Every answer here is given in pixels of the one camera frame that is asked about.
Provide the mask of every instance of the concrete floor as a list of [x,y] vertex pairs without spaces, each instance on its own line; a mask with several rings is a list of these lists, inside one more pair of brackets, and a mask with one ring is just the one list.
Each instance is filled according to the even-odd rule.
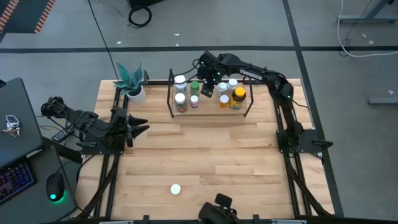
[[[108,1],[128,14],[126,0]],[[344,14],[360,14],[368,3],[345,2]],[[338,46],[339,0],[289,0],[289,4],[301,46]],[[284,6],[278,0],[168,0],[150,7],[152,22],[141,29],[127,27],[127,21],[104,0],[92,1],[92,5],[110,47],[293,46]],[[398,16],[397,7],[397,2],[387,6],[382,14]],[[145,12],[134,15],[138,21],[144,16]],[[341,26],[341,35],[349,28]],[[351,45],[370,46],[370,40],[372,45],[398,45],[397,34],[396,24],[360,24],[351,31]],[[0,43],[0,49],[82,47],[104,47],[86,0],[57,0],[41,33],[6,34]],[[301,77],[294,51],[230,52],[288,78]],[[150,78],[167,78],[169,68],[185,71],[201,53],[111,55],[130,70],[142,63]],[[393,141],[397,107],[371,107],[366,101],[370,96],[388,96],[389,90],[396,95],[398,55],[351,58],[315,51],[303,52],[303,56],[325,136],[335,143],[330,156],[345,216],[398,220],[398,151]],[[107,53],[0,54],[0,68],[3,80],[24,79],[36,114],[50,96],[62,96],[72,108],[93,110],[100,80],[115,79]],[[68,146],[75,147],[73,142],[68,140]]]

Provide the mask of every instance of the small white cap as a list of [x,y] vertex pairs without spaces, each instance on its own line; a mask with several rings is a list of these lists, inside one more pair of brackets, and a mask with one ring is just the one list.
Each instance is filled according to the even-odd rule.
[[219,91],[225,91],[226,90],[226,83],[219,83],[218,84],[218,90]]
[[176,77],[174,77],[175,84],[179,84],[179,83],[183,83],[183,82],[185,82],[185,76],[177,75]]
[[181,192],[181,186],[179,186],[178,184],[173,184],[170,188],[170,191],[172,192],[172,194],[178,195]]
[[174,98],[177,103],[185,102],[185,95],[183,93],[177,93]]
[[227,95],[220,96],[220,102],[228,103],[228,101],[229,101],[229,97]]
[[199,100],[198,96],[195,96],[195,95],[191,96],[191,102],[192,103],[198,103],[198,100]]
[[229,85],[231,86],[236,86],[238,84],[238,81],[236,79],[232,78],[228,81]]

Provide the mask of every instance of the bottle cap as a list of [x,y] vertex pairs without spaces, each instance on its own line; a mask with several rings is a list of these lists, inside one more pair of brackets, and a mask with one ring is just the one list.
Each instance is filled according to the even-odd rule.
[[220,102],[228,103],[228,101],[229,101],[229,97],[227,95],[220,96]]
[[192,90],[198,90],[199,89],[199,82],[198,81],[191,82],[191,89]]
[[231,86],[236,86],[238,84],[238,81],[236,81],[236,79],[232,78],[228,81],[228,84]]
[[198,96],[195,96],[195,95],[191,96],[191,102],[192,103],[198,103],[198,100],[199,100]]
[[177,103],[185,102],[185,95],[183,93],[177,93],[174,98]]
[[178,184],[173,184],[170,188],[170,191],[172,192],[172,194],[178,195],[181,192],[181,186],[179,186]]
[[175,84],[179,84],[179,83],[183,83],[183,82],[185,82],[185,76],[177,75],[176,77],[174,77]]
[[240,96],[243,96],[244,94],[245,94],[244,88],[242,88],[242,87],[237,87],[237,88],[235,89],[235,95],[236,95],[236,96],[240,97]]
[[219,83],[218,84],[218,90],[219,91],[225,91],[226,90],[226,83]]

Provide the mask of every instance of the succulent plant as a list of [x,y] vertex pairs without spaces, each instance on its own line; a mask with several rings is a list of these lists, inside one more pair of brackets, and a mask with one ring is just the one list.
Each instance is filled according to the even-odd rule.
[[130,91],[137,91],[142,83],[142,69],[141,64],[139,68],[133,73],[129,73],[126,68],[117,63],[121,81],[113,82],[117,88],[122,89],[122,94],[126,95]]

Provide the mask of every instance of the white pot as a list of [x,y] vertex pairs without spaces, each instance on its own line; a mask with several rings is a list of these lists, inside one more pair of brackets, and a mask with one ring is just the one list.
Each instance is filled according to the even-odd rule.
[[142,101],[145,100],[146,94],[145,94],[145,90],[144,87],[141,86],[141,92],[136,95],[136,96],[131,96],[129,93],[127,94],[127,97],[129,98],[129,100],[133,103],[141,103]]

